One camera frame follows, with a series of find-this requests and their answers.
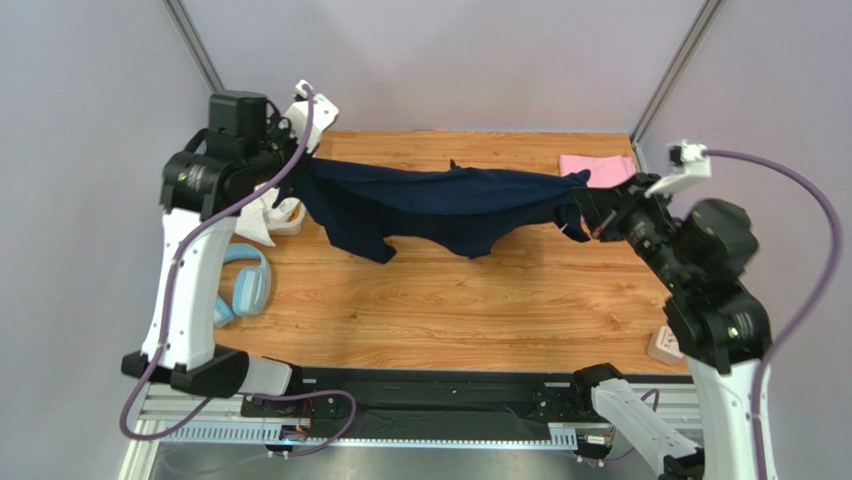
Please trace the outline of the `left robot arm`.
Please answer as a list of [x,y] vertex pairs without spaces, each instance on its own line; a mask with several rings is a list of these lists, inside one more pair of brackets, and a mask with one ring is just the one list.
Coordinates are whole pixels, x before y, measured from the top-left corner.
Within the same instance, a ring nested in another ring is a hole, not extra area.
[[219,345],[214,311],[241,210],[293,174],[316,149],[336,110],[301,81],[280,112],[266,95],[221,91],[208,124],[163,168],[163,260],[151,325],[124,375],[209,398],[282,395],[290,364]]

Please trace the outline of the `navy blue t shirt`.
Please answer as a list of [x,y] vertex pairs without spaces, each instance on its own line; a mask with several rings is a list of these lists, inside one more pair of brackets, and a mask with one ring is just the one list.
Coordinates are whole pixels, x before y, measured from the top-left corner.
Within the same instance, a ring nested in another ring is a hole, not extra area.
[[427,239],[476,259],[513,230],[554,224],[569,239],[589,241],[573,197],[588,170],[566,176],[461,167],[407,171],[313,158],[279,183],[275,202],[301,201],[332,246],[386,264],[391,236]]

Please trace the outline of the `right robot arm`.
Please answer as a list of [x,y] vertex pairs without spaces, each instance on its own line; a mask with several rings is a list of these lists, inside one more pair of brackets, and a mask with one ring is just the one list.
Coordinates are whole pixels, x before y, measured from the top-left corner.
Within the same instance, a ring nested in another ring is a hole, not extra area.
[[660,479],[772,478],[771,434],[761,416],[772,334],[766,309],[740,280],[758,249],[746,212],[708,199],[674,218],[659,177],[648,174],[574,197],[594,239],[627,242],[667,288],[664,313],[693,379],[703,440],[676,431],[610,364],[575,373],[585,407]]

